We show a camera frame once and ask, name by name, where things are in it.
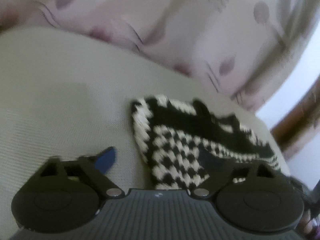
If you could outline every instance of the checkered cloth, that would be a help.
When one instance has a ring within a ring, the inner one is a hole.
[[[234,116],[217,118],[199,100],[158,95],[132,102],[134,137],[156,189],[194,189],[220,160],[279,163],[268,143]]]

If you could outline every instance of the round black disc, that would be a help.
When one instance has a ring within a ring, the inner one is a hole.
[[[303,200],[290,185],[264,177],[225,187],[216,205],[235,226],[264,233],[296,226],[304,208]]]
[[[23,227],[59,233],[90,221],[99,208],[99,197],[81,182],[47,176],[22,188],[14,196],[11,208]]]

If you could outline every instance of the white wall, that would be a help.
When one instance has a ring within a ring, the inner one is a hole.
[[[292,176],[313,189],[320,179],[320,133],[287,163]]]
[[[303,98],[319,74],[320,24],[296,68],[280,89],[256,112],[256,116],[263,120],[269,129],[272,129]]]

